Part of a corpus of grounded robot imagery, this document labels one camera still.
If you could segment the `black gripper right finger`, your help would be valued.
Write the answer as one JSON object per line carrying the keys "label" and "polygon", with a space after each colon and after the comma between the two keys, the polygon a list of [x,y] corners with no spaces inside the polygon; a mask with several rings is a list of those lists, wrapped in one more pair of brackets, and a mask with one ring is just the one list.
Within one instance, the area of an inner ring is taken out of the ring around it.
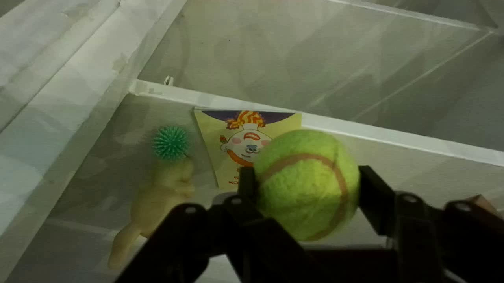
{"label": "black gripper right finger", "polygon": [[318,249],[337,283],[504,283],[504,220],[468,200],[442,209],[361,167],[359,208],[389,249]]}

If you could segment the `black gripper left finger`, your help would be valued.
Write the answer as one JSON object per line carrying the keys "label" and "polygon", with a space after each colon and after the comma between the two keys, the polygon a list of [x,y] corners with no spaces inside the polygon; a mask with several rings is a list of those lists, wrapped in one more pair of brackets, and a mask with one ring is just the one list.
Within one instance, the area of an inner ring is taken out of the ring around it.
{"label": "black gripper left finger", "polygon": [[235,194],[209,208],[176,206],[115,283],[195,283],[214,257],[225,255],[239,283],[305,283],[313,263],[305,250],[255,206],[252,167],[239,170]]}

